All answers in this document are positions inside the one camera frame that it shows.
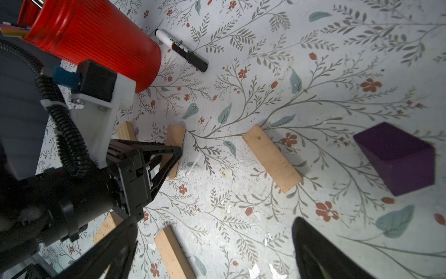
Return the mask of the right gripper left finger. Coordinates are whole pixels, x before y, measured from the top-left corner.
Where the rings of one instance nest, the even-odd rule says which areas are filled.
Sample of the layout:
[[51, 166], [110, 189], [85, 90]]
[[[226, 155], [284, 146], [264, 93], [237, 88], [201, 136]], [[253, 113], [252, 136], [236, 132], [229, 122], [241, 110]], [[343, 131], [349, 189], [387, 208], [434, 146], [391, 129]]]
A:
[[137, 248], [138, 226], [128, 217], [57, 279], [127, 279]]

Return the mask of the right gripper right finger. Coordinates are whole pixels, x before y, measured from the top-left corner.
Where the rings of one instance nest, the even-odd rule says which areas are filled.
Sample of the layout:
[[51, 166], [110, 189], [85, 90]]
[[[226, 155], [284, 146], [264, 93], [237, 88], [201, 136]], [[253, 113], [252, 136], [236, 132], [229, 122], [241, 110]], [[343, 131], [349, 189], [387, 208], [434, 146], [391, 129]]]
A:
[[372, 276], [301, 217], [292, 226], [298, 272], [302, 279], [371, 279]]

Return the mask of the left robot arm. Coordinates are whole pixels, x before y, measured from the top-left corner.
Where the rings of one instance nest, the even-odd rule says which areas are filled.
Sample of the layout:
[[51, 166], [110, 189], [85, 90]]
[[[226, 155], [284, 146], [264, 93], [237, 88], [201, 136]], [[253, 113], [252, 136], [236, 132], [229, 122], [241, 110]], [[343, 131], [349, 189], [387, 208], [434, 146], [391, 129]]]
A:
[[1, 271], [108, 211], [142, 220], [182, 149], [112, 138], [135, 81], [93, 60], [50, 69], [7, 40], [1, 56], [36, 85], [28, 105], [12, 86], [1, 94]]

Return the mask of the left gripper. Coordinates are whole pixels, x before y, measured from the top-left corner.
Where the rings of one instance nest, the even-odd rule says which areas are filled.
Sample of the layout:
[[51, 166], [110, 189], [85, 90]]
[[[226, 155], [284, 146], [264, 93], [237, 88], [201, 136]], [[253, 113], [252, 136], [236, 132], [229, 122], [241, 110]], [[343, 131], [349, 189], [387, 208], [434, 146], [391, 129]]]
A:
[[143, 208], [155, 199], [181, 156], [178, 146], [114, 139], [108, 166], [92, 167], [82, 179], [63, 168], [46, 170], [41, 189], [51, 218], [41, 233], [42, 243], [75, 241], [90, 221], [110, 209], [141, 220]]

